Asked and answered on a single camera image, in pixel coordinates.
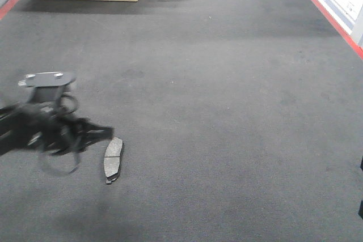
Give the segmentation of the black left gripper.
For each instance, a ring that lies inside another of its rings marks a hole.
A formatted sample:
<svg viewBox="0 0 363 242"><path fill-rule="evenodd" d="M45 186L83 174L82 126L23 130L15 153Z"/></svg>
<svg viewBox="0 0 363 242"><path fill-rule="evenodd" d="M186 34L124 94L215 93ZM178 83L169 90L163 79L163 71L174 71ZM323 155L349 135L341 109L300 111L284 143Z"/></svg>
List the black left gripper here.
<svg viewBox="0 0 363 242"><path fill-rule="evenodd" d="M114 128L76 118L75 109L52 103L15 104L1 108L1 155L11 150L55 150L53 154L83 152L84 145L111 140Z"/></svg>

